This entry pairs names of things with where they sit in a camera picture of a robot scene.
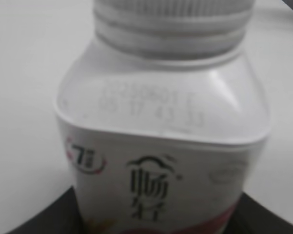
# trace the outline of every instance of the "dark base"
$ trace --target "dark base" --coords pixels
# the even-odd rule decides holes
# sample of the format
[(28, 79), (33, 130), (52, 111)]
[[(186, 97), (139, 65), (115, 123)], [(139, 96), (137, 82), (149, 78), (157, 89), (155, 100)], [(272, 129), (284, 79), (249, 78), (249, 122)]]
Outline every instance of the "dark base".
[[(74, 190), (9, 234), (84, 234)], [(293, 226), (243, 195), (225, 234), (293, 234)]]

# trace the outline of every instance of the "bottle label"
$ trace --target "bottle label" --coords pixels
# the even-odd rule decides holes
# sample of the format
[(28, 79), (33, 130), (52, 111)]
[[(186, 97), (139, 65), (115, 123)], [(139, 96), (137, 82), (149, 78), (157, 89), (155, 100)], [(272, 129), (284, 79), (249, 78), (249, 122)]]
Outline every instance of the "bottle label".
[(94, 234), (220, 234), (263, 142), (243, 147), (107, 134), (60, 119)]

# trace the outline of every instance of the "bottle neck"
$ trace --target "bottle neck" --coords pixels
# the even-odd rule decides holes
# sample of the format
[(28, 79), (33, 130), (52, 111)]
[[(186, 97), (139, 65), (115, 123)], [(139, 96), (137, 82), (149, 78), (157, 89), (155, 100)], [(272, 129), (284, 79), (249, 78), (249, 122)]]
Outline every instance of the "bottle neck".
[(138, 67), (156, 69), (156, 70), (197, 70), (208, 68), (211, 66), (227, 63), (243, 53), (243, 44), (232, 48), (231, 50), (208, 58), (193, 58), (193, 59), (160, 59), (154, 57), (146, 57), (141, 54), (133, 54), (124, 50), (120, 50), (115, 46), (111, 46), (100, 37), (96, 37), (96, 43), (99, 43), (104, 48), (105, 52), (113, 59), (124, 63), (131, 63)]

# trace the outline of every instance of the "logo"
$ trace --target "logo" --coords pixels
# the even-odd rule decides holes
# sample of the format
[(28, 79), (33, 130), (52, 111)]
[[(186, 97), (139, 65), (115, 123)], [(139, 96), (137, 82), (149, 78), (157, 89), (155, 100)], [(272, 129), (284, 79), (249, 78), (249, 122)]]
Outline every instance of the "logo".
[(104, 155), (98, 154), (94, 149), (74, 144), (69, 137), (66, 140), (65, 149), (68, 160), (84, 174), (99, 175), (107, 165)]
[(127, 163), (130, 172), (130, 192), (132, 193), (132, 218), (150, 222), (160, 222), (167, 210), (166, 198), (169, 194), (170, 178), (175, 175), (172, 164), (177, 161), (168, 155), (143, 156)]

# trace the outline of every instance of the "white surface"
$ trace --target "white surface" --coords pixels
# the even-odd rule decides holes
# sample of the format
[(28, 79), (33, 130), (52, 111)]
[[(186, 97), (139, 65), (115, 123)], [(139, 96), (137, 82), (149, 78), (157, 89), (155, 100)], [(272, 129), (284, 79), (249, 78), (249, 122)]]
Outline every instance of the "white surface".
[[(89, 0), (0, 0), (0, 234), (70, 186), (52, 98), (92, 35)], [(274, 118), (247, 192), (293, 223), (293, 12), (261, 0), (246, 44)]]

